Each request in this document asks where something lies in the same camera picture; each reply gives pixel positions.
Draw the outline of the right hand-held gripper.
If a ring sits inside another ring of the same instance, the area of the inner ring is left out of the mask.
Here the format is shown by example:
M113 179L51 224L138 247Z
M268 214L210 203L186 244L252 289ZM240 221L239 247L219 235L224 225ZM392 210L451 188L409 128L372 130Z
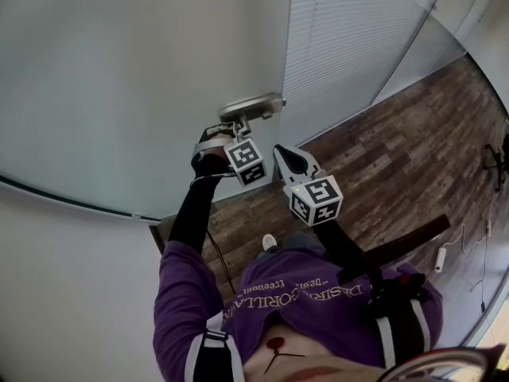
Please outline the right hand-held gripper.
M309 227L338 217L344 196L332 175L307 151L277 144L274 166L289 198L289 210Z

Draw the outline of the person's blue jeans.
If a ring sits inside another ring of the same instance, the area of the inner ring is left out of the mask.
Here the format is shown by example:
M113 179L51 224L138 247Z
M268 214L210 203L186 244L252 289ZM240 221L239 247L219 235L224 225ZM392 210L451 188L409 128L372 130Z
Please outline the person's blue jeans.
M262 257L267 257L268 255L285 249L305 249L324 252L324 247L316 242L314 238L303 233L293 233L288 235L281 243L278 242L278 246L271 248L269 251L263 251L262 248L262 251L258 254L257 258L261 259Z

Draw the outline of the frosted glass door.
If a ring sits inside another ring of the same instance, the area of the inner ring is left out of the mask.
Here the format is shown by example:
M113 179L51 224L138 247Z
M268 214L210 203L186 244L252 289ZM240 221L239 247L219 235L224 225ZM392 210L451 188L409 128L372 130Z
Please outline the frosted glass door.
M173 215L227 105L282 93L290 0L0 0L0 185Z

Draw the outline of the frosted glass partition panel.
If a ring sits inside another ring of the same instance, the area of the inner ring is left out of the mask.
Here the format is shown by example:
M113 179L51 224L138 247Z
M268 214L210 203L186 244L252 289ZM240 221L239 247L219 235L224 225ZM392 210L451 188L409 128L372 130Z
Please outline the frosted glass partition panel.
M379 103L462 57L489 0L436 0L422 27L375 99Z

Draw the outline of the person in purple shirt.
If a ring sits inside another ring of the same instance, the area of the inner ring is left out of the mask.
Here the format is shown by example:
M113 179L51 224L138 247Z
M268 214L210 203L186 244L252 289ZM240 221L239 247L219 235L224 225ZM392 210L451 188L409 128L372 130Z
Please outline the person in purple shirt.
M166 245L154 303L153 347L165 382L185 382L192 341L222 318L248 382L376 382L385 369L367 315L366 278L340 285L324 252L285 249L256 259L224 302L202 255Z

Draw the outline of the grey metal door handle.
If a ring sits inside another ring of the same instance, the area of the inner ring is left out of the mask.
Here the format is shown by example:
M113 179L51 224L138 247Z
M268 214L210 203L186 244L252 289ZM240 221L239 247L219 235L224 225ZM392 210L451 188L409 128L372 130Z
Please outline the grey metal door handle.
M251 133L250 121L270 119L281 112L285 105L286 100L281 93L271 92L227 105L218 110L218 117L222 123L232 123L235 136L239 138Z

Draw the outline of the round eyeglasses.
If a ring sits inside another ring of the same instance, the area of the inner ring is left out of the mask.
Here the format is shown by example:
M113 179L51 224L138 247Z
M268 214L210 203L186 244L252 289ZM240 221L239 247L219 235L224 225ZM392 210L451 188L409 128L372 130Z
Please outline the round eyeglasses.
M506 345L436 349L384 372L376 382L509 382Z

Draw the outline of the person's left forearm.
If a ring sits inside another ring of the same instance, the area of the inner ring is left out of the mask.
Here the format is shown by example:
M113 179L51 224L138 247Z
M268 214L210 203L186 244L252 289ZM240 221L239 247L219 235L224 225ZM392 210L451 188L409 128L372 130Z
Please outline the person's left forearm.
M180 243L191 247L199 255L201 254L208 230L212 200L222 178L207 178L199 181L196 179L207 174L226 172L228 164L223 150L205 151L202 159L193 162L192 167L196 176L173 222L168 246Z

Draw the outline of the dark baseboard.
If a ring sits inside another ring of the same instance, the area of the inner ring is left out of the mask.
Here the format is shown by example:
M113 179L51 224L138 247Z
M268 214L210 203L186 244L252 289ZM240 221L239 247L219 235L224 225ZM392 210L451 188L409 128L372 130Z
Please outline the dark baseboard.
M161 233L158 230L158 226L157 225L150 225L149 229L150 229L150 233L151 233L151 235L153 237L153 240L154 240L154 242L155 242L155 244L157 246L158 251L160 252L161 255L163 255L164 254L164 250L165 250L165 241L161 237Z

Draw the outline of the glass partition with blinds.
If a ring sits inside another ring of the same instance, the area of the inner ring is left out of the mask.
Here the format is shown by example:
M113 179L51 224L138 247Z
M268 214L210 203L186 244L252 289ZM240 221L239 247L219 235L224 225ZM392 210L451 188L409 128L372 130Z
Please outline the glass partition with blinds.
M291 0L279 141L369 108L436 0Z

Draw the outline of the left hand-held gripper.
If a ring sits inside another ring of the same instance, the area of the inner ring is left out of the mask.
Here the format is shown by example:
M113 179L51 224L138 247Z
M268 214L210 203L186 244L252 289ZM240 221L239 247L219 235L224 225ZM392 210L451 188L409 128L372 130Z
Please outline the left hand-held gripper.
M236 177L241 186L248 186L266 176L264 159L251 138L235 138L234 123L207 127L195 145L192 160L198 162L207 150L223 150L229 162L226 172L207 174L196 181L216 177Z

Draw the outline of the person's right forearm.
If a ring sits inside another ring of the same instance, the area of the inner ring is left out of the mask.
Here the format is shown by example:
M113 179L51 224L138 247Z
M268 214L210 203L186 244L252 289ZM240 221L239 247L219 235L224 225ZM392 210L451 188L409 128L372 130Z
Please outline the person's right forearm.
M326 250L328 259L341 268L340 285L365 275L367 264L363 250L348 236L335 220L313 226L313 232Z

